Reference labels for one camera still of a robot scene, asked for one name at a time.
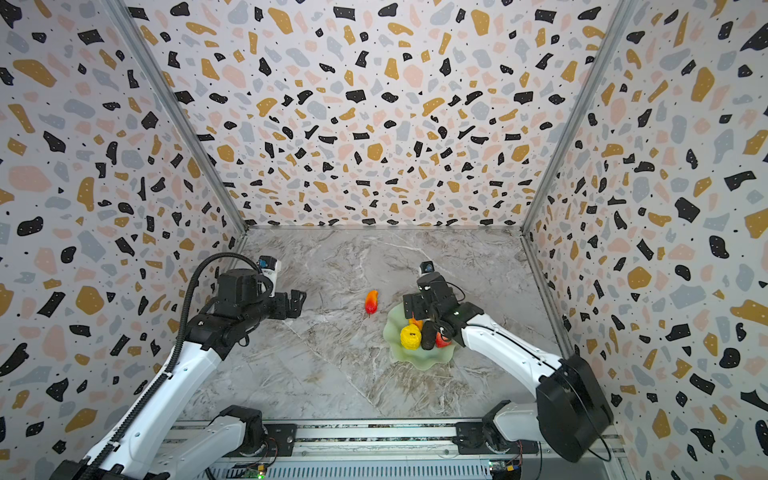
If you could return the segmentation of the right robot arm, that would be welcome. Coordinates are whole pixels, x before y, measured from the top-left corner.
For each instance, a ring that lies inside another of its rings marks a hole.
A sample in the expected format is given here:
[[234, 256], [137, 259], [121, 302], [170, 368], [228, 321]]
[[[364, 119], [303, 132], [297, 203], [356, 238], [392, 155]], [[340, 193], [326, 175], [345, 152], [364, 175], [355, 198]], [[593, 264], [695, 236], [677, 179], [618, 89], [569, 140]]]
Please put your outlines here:
[[609, 401], [589, 363], [562, 358], [513, 335], [479, 306], [459, 300], [438, 272], [422, 275], [403, 296], [407, 320], [436, 327], [435, 336], [479, 353], [516, 378], [535, 397], [536, 440], [576, 463], [613, 424]]

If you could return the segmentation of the dark fake avocado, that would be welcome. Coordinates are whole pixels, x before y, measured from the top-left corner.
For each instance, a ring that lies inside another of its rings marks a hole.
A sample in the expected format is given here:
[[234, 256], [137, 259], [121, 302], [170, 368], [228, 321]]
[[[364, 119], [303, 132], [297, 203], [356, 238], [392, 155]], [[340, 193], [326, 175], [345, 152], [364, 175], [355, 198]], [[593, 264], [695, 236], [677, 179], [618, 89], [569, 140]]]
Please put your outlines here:
[[425, 321], [421, 329], [420, 347], [429, 351], [435, 348], [439, 327], [434, 321]]

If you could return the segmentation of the red orange fake apple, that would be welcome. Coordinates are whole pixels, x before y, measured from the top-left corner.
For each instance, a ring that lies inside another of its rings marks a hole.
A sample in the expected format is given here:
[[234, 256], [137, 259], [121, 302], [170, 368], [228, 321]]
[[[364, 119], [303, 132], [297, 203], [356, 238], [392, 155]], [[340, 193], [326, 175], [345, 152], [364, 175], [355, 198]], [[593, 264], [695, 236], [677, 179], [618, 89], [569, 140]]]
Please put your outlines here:
[[419, 331], [423, 329], [423, 324], [424, 324], [423, 320], [416, 320], [414, 318], [411, 318], [408, 320], [408, 322], [410, 325], [416, 327]]

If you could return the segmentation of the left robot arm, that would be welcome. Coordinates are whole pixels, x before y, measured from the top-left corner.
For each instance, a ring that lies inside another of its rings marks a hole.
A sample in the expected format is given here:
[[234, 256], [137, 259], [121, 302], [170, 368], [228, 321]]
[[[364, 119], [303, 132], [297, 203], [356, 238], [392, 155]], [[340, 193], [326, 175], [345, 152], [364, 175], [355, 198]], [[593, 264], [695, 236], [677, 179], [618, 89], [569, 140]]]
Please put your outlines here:
[[272, 441], [259, 410], [232, 405], [174, 449], [160, 447], [185, 406], [234, 347], [264, 320], [295, 319], [307, 298], [274, 289], [279, 264], [235, 269], [218, 281], [218, 295], [195, 316], [182, 310], [174, 349], [128, 412], [79, 461], [65, 460], [54, 479], [193, 479], [228, 453], [260, 456]]

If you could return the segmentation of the yellow fake lemon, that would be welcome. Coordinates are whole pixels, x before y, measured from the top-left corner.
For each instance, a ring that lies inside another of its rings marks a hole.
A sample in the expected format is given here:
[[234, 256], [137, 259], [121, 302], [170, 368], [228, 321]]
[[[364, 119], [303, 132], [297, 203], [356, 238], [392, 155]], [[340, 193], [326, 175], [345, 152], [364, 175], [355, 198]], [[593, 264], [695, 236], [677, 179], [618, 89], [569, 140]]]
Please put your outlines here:
[[411, 324], [400, 331], [400, 344], [406, 350], [418, 350], [421, 348], [422, 334], [417, 325]]

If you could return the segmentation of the red fake strawberry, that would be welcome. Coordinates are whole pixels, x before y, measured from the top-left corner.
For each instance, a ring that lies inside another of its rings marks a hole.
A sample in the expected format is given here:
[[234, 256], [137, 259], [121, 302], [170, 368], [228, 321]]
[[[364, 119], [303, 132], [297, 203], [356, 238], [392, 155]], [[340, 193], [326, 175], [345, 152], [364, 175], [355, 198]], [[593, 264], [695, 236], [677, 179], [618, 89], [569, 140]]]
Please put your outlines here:
[[441, 332], [437, 332], [436, 333], [435, 346], [437, 348], [445, 348], [445, 347], [450, 346], [451, 344], [452, 344], [452, 341], [451, 341], [450, 338], [448, 338], [447, 336], [445, 336]]

